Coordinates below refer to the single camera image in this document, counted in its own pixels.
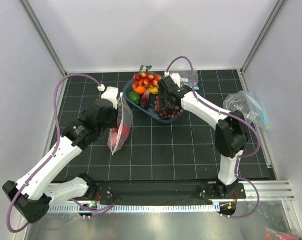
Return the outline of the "clear dotted zip bag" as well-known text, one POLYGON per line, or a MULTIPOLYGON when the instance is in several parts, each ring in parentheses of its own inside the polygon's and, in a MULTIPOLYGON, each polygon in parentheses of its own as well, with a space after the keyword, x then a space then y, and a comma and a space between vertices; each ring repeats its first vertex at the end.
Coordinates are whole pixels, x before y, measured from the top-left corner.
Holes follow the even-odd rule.
MULTIPOLYGON (((119 131, 121 132, 121 128, 122 128, 122 125, 124 123, 128 124, 128 125, 132 125, 132 122, 133 122, 133 113, 132 113, 132 110, 130 109, 130 107, 128 106, 125 98, 124 98, 124 95, 122 92, 120 92, 120 95, 118 97, 118 117, 117 117, 117 124, 120 124, 120 127, 119 127, 119 131)), ((114 128, 113 129, 110 129, 109 130, 109 134, 108 134, 108 147, 111 151, 111 155, 113 156, 115 154, 115 152, 117 152, 118 148, 111 148, 110 144, 109 144, 109 137, 111 135, 112 132, 115 132, 114 131, 114 128)), ((123 137, 122 138, 122 143, 124 145, 125 141, 128 139, 128 136, 127 137, 123 137)))

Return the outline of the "red apple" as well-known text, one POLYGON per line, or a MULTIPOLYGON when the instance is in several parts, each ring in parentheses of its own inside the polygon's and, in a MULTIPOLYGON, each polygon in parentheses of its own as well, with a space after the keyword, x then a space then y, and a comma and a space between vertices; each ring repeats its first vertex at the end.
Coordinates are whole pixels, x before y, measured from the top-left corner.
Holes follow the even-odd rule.
POLYGON ((121 132, 119 131, 120 124, 117 124, 117 127, 114 128, 114 131, 120 135, 122 138, 126 138, 130 133, 131 126, 124 123, 121 128, 121 132))

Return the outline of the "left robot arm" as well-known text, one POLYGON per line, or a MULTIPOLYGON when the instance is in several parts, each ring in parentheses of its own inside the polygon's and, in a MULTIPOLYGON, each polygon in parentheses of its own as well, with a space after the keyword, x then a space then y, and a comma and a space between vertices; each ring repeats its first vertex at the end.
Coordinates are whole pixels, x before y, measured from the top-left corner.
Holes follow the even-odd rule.
POLYGON ((91 200, 98 191, 96 181, 85 173, 51 186, 51 181, 106 129, 117 124, 117 100, 100 98, 92 102, 82 116, 71 122, 57 138, 51 150, 27 174, 17 181, 7 181, 2 189, 28 223, 39 221, 50 207, 81 198, 91 200))

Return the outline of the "dark red grape bunch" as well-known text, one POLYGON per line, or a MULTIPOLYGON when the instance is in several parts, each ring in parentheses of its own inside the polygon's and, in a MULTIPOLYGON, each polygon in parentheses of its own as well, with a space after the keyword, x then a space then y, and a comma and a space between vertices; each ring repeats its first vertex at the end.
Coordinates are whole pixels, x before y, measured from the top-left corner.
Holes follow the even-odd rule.
POLYGON ((178 106, 167 104, 166 100, 164 100, 164 103, 165 103, 165 107, 161 108, 159 97, 158 96, 155 97, 155 102, 154 102, 155 113, 158 115, 158 117, 161 120, 171 120, 173 118, 177 118, 184 111, 182 108, 178 106))

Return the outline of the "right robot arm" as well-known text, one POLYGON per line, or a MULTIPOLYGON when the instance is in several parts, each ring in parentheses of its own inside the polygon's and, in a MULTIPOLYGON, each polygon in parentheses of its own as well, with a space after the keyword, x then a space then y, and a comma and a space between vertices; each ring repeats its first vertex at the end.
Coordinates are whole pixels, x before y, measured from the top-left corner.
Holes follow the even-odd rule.
POLYGON ((238 183, 238 165, 248 142, 247 127, 240 111, 230 112, 201 97, 192 88, 181 85, 180 75, 166 72, 158 83, 159 102, 189 111, 215 131, 215 148, 220 153, 220 169, 215 191, 222 198, 233 195, 238 183))

